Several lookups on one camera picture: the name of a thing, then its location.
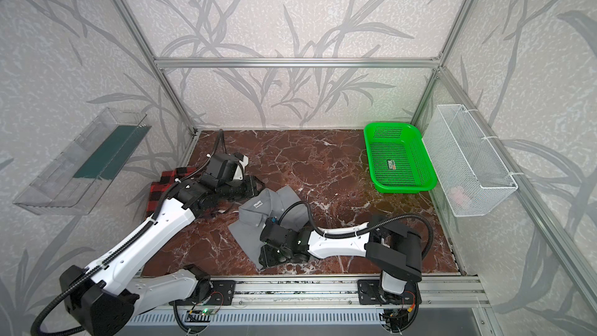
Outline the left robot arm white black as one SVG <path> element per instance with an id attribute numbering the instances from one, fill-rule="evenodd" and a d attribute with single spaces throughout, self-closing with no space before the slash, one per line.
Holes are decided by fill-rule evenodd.
<path id="1" fill-rule="evenodd" d="M 136 275 L 177 233 L 220 202 L 244 201 L 263 191 L 261 180 L 245 174 L 248 163 L 240 152 L 214 149 L 202 166 L 175 179 L 132 233 L 86 267 L 73 265 L 61 275 L 62 293 L 35 318 L 31 334 L 46 333 L 42 324 L 60 303 L 79 324 L 64 335 L 115 335 L 139 314 L 200 294 L 208 276 L 193 265 L 147 282 Z"/>

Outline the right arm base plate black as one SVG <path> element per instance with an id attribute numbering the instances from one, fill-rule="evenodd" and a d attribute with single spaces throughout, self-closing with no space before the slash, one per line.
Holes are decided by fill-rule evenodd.
<path id="1" fill-rule="evenodd" d="M 381 287 L 380 279 L 361 279 L 357 281 L 360 305 L 420 305 L 421 298 L 417 283 L 406 282 L 404 291 L 395 294 L 385 291 Z"/>

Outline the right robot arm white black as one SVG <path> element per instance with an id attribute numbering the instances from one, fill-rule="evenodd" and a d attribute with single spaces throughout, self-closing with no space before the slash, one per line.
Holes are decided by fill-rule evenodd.
<path id="1" fill-rule="evenodd" d="M 301 230 L 283 227 L 287 214 L 300 206 L 306 208 L 308 224 Z M 322 229 L 315 222 L 310 204 L 298 201 L 281 216 L 265 221 L 259 263 L 269 268 L 311 258 L 365 258 L 381 269 L 379 287 L 368 291 L 375 302 L 407 305 L 407 312 L 412 313 L 421 303 L 418 283 L 422 281 L 422 263 L 434 239 L 432 224 L 417 213 L 376 217 L 354 227 Z"/>

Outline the green plastic basket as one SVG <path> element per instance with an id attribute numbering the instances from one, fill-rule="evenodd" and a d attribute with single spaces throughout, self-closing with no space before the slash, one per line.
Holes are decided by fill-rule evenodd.
<path id="1" fill-rule="evenodd" d="M 438 178 L 421 132 L 400 122 L 373 122 L 364 128 L 370 177 L 382 194 L 418 194 L 430 191 Z M 390 170 L 387 161 L 396 169 Z"/>

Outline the grey long sleeve shirt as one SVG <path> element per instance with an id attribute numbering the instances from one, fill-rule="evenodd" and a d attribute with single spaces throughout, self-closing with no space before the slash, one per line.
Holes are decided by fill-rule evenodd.
<path id="1" fill-rule="evenodd" d="M 265 222 L 271 217 L 281 217 L 290 206 L 299 201 L 295 191 L 290 186 L 285 186 L 278 191 L 266 188 L 239 207 L 239 219 L 229 225 L 229 231 L 258 271 L 264 269 L 259 256 L 261 247 L 264 246 L 260 236 Z"/>

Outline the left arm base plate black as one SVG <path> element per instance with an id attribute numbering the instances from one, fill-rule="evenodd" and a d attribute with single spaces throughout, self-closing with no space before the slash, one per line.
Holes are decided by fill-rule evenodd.
<path id="1" fill-rule="evenodd" d="M 236 289 L 234 280 L 215 280 L 211 282 L 212 292 L 205 302 L 206 306 L 231 306 Z"/>

